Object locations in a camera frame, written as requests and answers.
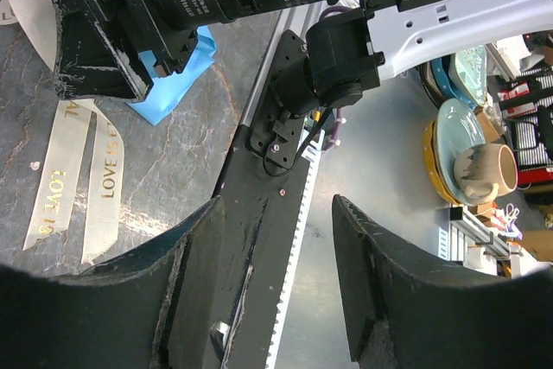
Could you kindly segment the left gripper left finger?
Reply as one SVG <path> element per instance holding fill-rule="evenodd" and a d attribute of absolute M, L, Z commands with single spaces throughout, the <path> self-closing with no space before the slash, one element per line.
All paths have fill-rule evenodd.
<path fill-rule="evenodd" d="M 225 228 L 223 201 L 79 275 L 1 269 L 4 368 L 199 368 Z"/>

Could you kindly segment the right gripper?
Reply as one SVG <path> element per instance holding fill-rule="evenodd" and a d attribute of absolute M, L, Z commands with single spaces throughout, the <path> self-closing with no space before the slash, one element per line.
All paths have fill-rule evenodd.
<path fill-rule="evenodd" d="M 143 101 L 154 76 L 182 73 L 198 43 L 196 30 L 168 25 L 156 0 L 52 1 L 59 99 Z"/>

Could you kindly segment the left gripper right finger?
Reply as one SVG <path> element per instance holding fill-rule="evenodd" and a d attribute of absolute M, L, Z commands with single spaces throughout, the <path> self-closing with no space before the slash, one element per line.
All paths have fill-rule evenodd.
<path fill-rule="evenodd" d="M 552 269 L 513 279 L 434 256 L 332 203 L 334 252 L 353 362 L 361 368 L 549 368 Z"/>

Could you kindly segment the cream printed ribbon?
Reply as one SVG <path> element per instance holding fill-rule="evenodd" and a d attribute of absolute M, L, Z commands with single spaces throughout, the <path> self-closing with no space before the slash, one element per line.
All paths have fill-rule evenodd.
<path fill-rule="evenodd" d="M 1 22 L 19 23 L 36 52 L 53 69 L 61 51 L 53 1 L 1 0 L 1 9 L 9 15 Z M 124 172 L 123 139 L 93 100 L 62 99 L 54 116 L 24 249 L 68 229 L 92 117 L 97 122 L 82 263 L 92 263 L 116 243 Z"/>

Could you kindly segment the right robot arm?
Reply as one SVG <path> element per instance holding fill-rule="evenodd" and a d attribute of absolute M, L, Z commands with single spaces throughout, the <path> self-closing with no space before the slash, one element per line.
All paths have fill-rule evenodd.
<path fill-rule="evenodd" d="M 207 26 L 340 0 L 51 0 L 59 98 L 127 101 L 152 124 L 211 65 Z M 356 103 L 404 70 L 496 38 L 548 29 L 552 0 L 359 0 L 326 10 L 270 76 L 286 117 Z"/>

